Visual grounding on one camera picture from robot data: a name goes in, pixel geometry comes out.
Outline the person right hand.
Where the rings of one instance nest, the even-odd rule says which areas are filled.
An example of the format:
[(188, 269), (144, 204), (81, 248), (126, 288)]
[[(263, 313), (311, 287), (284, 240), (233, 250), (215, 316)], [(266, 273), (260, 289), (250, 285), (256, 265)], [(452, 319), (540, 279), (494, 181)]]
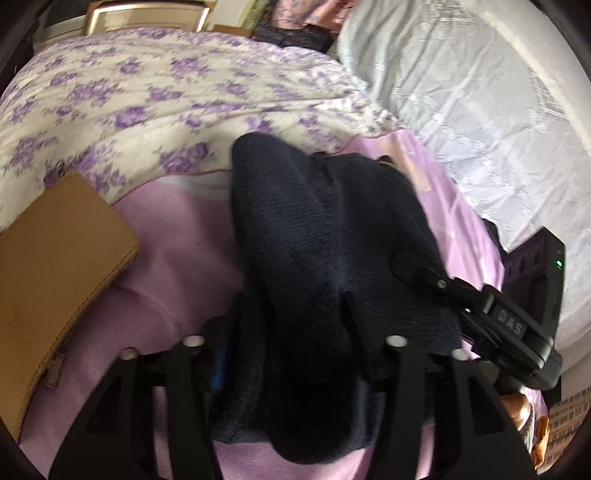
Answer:
[(521, 431), (534, 418), (534, 407), (523, 393), (503, 395), (501, 402), (518, 431)]

